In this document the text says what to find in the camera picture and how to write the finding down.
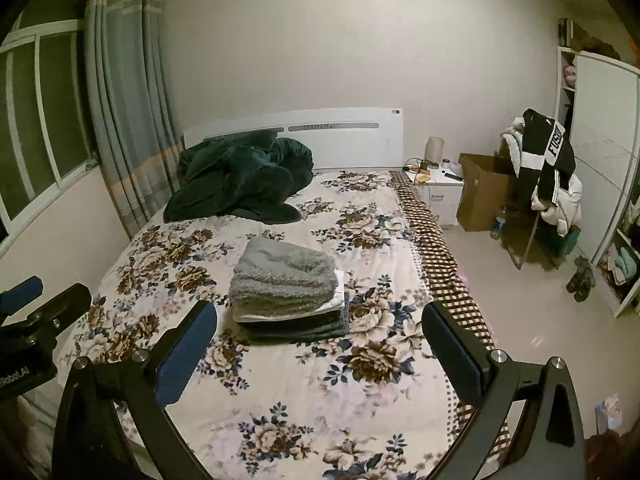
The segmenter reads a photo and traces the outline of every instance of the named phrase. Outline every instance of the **dark green blanket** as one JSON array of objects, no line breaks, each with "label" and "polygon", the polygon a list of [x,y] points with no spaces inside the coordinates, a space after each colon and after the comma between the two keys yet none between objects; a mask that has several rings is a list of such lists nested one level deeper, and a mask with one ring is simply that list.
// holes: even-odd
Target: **dark green blanket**
[{"label": "dark green blanket", "polygon": [[273,130],[229,134],[185,150],[178,162],[180,189],[164,221],[236,215],[265,224],[300,220],[284,201],[312,179],[311,150]]}]

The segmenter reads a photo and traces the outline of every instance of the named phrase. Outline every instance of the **shoe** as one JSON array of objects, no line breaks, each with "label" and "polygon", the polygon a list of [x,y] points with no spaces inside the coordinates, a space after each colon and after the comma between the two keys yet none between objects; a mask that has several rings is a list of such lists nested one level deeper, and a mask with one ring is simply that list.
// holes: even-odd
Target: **shoe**
[{"label": "shoe", "polygon": [[584,280],[589,283],[591,288],[596,286],[596,277],[593,275],[593,269],[591,269],[591,267],[589,267],[584,273]]},{"label": "shoe", "polygon": [[582,273],[580,272],[580,270],[576,270],[575,274],[569,280],[569,283],[566,284],[566,291],[570,294],[573,294],[581,282],[582,282]]},{"label": "shoe", "polygon": [[582,303],[584,300],[586,300],[589,297],[590,292],[591,292],[591,287],[589,286],[589,283],[584,282],[582,286],[579,287],[578,290],[576,290],[574,294],[574,300],[577,301],[578,303]]},{"label": "shoe", "polygon": [[585,270],[585,269],[591,268],[589,261],[584,256],[578,256],[574,260],[574,264],[576,267],[578,267],[578,270]]}]

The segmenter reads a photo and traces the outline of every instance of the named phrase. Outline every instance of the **cable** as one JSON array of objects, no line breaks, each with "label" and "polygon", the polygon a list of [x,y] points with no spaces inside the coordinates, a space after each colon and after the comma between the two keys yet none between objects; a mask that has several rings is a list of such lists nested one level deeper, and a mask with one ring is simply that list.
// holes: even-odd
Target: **cable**
[{"label": "cable", "polygon": [[[411,163],[412,160],[416,160],[418,162],[417,166],[409,166],[409,164]],[[411,158],[408,158],[404,164],[402,165],[402,170],[403,171],[408,171],[409,173],[417,173],[420,174],[422,173],[420,171],[420,164],[423,163],[423,159],[418,158],[416,156],[412,156]],[[411,182],[411,185],[413,187],[416,188],[415,192],[418,193],[418,196],[420,196],[420,193],[417,190],[417,185],[415,183],[415,179]],[[427,206],[427,210],[431,211],[431,186],[429,186],[426,182],[424,183],[424,186],[427,187],[427,190],[429,191],[429,205]]]}]

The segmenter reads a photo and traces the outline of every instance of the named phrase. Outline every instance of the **nightstand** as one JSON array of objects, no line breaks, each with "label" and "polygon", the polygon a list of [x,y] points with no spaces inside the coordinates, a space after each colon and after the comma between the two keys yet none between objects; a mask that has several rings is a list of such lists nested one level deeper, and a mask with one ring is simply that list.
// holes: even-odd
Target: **nightstand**
[{"label": "nightstand", "polygon": [[[445,176],[445,172],[451,173],[451,171],[442,167],[430,171],[431,180],[423,184],[415,184],[420,198],[427,205],[439,225],[458,225],[456,213],[458,212],[465,183]],[[405,171],[405,173],[412,182],[417,176],[417,173],[409,173],[408,171]]]}]

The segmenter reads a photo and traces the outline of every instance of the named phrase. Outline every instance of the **wardrobe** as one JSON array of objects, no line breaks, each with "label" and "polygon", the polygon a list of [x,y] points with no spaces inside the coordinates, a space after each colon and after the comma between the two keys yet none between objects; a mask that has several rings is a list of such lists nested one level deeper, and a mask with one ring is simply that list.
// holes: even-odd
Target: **wardrobe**
[{"label": "wardrobe", "polygon": [[[637,197],[640,70],[591,54],[558,50],[556,118],[570,122],[575,173],[582,182],[582,222],[578,247],[594,265],[597,287],[615,316],[640,292],[640,253],[622,228],[623,215]],[[567,85],[566,64],[576,68],[575,88]],[[602,264],[603,254],[625,248],[638,266],[636,275],[619,286]]]}]

